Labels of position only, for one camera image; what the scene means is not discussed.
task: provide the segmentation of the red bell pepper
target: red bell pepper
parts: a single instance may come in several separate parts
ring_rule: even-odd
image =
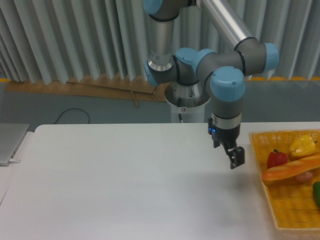
[[[274,149],[272,152],[269,153],[269,156],[266,162],[266,167],[269,169],[275,166],[286,164],[287,161],[288,161],[287,154],[285,154],[284,152],[279,152],[277,149]]]

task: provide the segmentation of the cardboard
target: cardboard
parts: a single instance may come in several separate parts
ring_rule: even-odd
[[[109,79],[107,75],[102,74],[97,80],[94,80],[91,76],[86,75],[82,80],[78,81],[74,77],[71,77],[68,83],[85,84],[99,87],[106,87],[112,89],[129,90],[133,92],[152,94],[155,91],[155,87],[151,86],[145,81],[141,75],[138,75],[134,80],[130,81],[128,75],[124,78],[120,78],[120,74],[117,73],[113,79]]]
[[[52,81],[45,85],[43,81],[37,83],[26,82],[8,82],[5,87],[6,91],[25,92],[25,93],[42,93],[42,94],[58,94],[58,95],[73,95],[73,96],[90,96],[100,98],[113,99],[129,99],[137,101],[157,101],[165,102],[165,89],[170,83],[162,84],[154,87],[152,93],[143,93],[137,91],[115,89],[104,86],[96,86],[82,83],[67,82],[63,84],[59,81]]]

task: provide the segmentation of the blue joint cap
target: blue joint cap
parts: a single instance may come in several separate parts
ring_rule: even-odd
[[[148,66],[148,63],[145,62],[143,64],[143,67],[144,67],[144,71],[145,71],[146,77],[148,78],[148,81],[149,81],[150,85],[154,86],[154,87],[157,86],[158,83],[156,82],[156,80],[152,76],[151,71],[150,71],[149,66]]]
[[[153,15],[159,11],[162,3],[163,0],[143,0],[143,8],[147,14]]]
[[[277,46],[273,43],[265,43],[265,65],[263,72],[268,72],[272,69],[276,69],[279,65],[279,52]]]
[[[193,48],[182,47],[182,48],[179,48],[175,52],[175,56],[176,56],[177,59],[179,59],[184,64],[187,64],[187,65],[191,66],[192,65],[192,61],[193,61],[193,59],[194,59],[194,57],[196,56],[197,53],[198,53],[198,51],[194,50]]]
[[[210,87],[218,99],[234,102],[245,93],[245,77],[240,69],[233,66],[223,66],[213,72]]]
[[[192,69],[196,75],[197,75],[197,68],[198,68],[199,63],[206,55],[208,55],[210,53],[215,53],[215,52],[212,51],[211,49],[205,48],[205,49],[198,51],[198,53],[194,56],[194,58],[192,60]]]

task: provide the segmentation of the yellow bell pepper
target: yellow bell pepper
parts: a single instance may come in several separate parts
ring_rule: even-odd
[[[291,156],[299,159],[314,154],[316,152],[316,142],[308,134],[299,137],[290,145]]]

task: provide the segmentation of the green vegetable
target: green vegetable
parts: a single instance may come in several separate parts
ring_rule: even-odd
[[[320,208],[320,181],[313,184],[313,198],[315,204]]]

